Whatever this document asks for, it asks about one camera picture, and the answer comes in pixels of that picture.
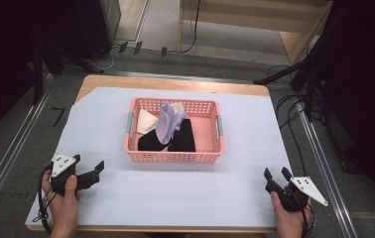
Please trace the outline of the black cloth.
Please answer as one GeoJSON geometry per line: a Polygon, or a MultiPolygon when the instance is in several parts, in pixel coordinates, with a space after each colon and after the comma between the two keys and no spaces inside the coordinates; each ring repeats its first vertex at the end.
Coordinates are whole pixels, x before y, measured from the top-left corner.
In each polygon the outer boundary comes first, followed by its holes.
{"type": "Polygon", "coordinates": [[[195,142],[189,119],[184,119],[181,127],[173,135],[173,138],[167,143],[162,144],[156,134],[156,130],[141,136],[138,140],[139,151],[163,151],[169,152],[195,152],[195,142]]]}

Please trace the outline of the pale sheet table cover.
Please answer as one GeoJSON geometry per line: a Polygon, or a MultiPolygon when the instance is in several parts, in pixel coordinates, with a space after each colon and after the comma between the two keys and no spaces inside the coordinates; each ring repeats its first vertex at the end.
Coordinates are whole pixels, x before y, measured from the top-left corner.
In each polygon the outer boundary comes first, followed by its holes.
{"type": "Polygon", "coordinates": [[[265,170],[282,182],[290,163],[268,96],[98,87],[70,109],[57,151],[81,160],[80,173],[105,164],[82,194],[80,229],[274,228],[265,170]],[[137,163],[124,150],[136,97],[214,100],[224,149],[212,164],[137,163]]]}

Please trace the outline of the person's right hand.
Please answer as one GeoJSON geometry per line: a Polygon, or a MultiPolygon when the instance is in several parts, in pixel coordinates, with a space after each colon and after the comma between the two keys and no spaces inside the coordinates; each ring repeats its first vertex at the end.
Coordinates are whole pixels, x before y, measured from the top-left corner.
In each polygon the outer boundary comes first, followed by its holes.
{"type": "Polygon", "coordinates": [[[276,215],[278,238],[305,238],[311,224],[312,212],[289,212],[282,206],[278,194],[271,192],[271,201],[276,215]]]}

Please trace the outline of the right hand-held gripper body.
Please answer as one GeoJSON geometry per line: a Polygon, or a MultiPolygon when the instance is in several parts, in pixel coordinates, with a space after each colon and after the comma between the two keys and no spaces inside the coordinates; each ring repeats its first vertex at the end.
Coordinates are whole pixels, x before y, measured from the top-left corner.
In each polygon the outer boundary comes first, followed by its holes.
{"type": "Polygon", "coordinates": [[[289,178],[288,182],[288,185],[282,188],[272,178],[268,178],[265,186],[269,193],[275,192],[279,196],[286,211],[302,211],[310,198],[323,206],[328,206],[327,200],[310,177],[289,178]]]}

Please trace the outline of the black metal stand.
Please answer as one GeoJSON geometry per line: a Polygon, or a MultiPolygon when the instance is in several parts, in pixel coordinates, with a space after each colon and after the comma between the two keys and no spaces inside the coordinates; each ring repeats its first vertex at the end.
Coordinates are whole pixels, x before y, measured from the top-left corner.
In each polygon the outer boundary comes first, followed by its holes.
{"type": "Polygon", "coordinates": [[[253,81],[253,83],[257,85],[267,85],[294,72],[296,75],[290,82],[290,88],[292,91],[299,91],[305,84],[308,85],[304,109],[305,115],[310,121],[313,120],[312,103],[316,85],[316,68],[327,55],[328,45],[333,42],[335,29],[340,25],[341,19],[346,12],[345,8],[338,7],[336,3],[333,4],[333,7],[335,7],[336,10],[328,15],[327,25],[309,54],[304,59],[271,76],[253,81]]]}

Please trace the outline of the pink plastic basket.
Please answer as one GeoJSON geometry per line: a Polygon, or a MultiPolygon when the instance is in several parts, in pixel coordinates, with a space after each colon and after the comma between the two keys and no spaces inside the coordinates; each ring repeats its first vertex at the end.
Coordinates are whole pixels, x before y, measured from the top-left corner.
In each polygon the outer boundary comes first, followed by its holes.
{"type": "Polygon", "coordinates": [[[219,104],[214,100],[132,100],[124,150],[135,162],[213,163],[224,151],[219,104]]]}

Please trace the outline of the metal floor rail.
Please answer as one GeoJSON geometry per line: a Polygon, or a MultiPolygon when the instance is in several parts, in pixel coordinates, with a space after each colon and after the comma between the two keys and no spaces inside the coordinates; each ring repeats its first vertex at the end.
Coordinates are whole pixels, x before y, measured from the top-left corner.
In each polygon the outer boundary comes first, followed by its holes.
{"type": "Polygon", "coordinates": [[[298,112],[300,113],[300,118],[303,127],[312,147],[315,162],[318,166],[319,172],[321,174],[323,183],[325,185],[329,197],[329,205],[333,208],[334,214],[338,221],[339,227],[342,231],[343,237],[358,238],[349,210],[347,209],[344,199],[342,198],[342,195],[339,191],[337,182],[333,176],[333,173],[330,169],[327,158],[325,156],[324,150],[318,139],[313,122],[311,122],[306,116],[306,113],[304,111],[305,106],[302,102],[298,104],[297,108],[298,112]]]}
{"type": "Polygon", "coordinates": [[[234,83],[234,84],[247,84],[247,85],[258,85],[254,84],[253,80],[246,79],[230,79],[230,78],[217,78],[217,77],[206,77],[206,76],[191,76],[191,75],[177,75],[177,74],[162,74],[162,73],[147,73],[147,72],[131,72],[131,71],[105,71],[103,73],[88,72],[85,70],[76,69],[65,69],[65,74],[76,74],[76,75],[103,75],[103,76],[125,76],[125,77],[148,77],[148,78],[162,78],[162,79],[175,79],[175,80],[194,80],[202,82],[218,82],[218,83],[234,83]]]}
{"type": "Polygon", "coordinates": [[[45,91],[38,102],[25,94],[0,121],[0,189],[46,105],[54,79],[51,73],[44,77],[45,91]]]}

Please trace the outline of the wooden shelf unit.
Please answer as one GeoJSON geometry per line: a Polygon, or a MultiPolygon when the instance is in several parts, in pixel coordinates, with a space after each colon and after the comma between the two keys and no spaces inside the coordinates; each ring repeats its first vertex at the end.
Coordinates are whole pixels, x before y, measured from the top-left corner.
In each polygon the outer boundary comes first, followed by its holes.
{"type": "Polygon", "coordinates": [[[178,49],[183,20],[278,31],[291,63],[320,36],[333,0],[179,0],[178,49]]]}

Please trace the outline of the person's left hand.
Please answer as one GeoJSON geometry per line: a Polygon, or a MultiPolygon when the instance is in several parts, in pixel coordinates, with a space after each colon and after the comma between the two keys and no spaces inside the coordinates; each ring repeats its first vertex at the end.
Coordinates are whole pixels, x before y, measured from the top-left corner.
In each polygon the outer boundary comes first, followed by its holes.
{"type": "Polygon", "coordinates": [[[64,196],[55,195],[50,183],[51,171],[47,170],[42,179],[42,189],[50,201],[49,208],[53,216],[53,230],[74,231],[78,219],[78,200],[80,194],[75,192],[77,186],[76,176],[69,176],[65,187],[64,196]]]}

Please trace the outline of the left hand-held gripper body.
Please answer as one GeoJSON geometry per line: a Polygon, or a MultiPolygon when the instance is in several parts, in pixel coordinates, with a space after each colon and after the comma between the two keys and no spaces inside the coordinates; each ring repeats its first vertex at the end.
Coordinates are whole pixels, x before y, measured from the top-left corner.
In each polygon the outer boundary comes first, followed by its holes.
{"type": "Polygon", "coordinates": [[[96,170],[77,175],[76,163],[73,157],[57,155],[52,159],[51,185],[53,192],[64,195],[64,187],[69,176],[75,175],[77,180],[76,191],[88,189],[100,182],[100,173],[96,170]]]}

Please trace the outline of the lavender cloth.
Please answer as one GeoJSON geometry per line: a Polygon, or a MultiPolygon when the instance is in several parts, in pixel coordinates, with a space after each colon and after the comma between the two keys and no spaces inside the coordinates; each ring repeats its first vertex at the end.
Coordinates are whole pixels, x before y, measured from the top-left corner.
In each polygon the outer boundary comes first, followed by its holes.
{"type": "Polygon", "coordinates": [[[185,111],[175,112],[168,100],[165,100],[160,108],[160,114],[156,125],[156,135],[163,145],[169,144],[176,131],[181,129],[182,122],[188,119],[185,111]]]}

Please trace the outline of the cream cloth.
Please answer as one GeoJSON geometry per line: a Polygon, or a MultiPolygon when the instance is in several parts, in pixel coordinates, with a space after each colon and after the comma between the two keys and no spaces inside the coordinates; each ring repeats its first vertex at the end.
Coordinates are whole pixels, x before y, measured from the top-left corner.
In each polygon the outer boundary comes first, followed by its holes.
{"type": "Polygon", "coordinates": [[[158,118],[152,113],[141,109],[138,114],[137,132],[147,134],[154,130],[158,122],[158,118]]]}

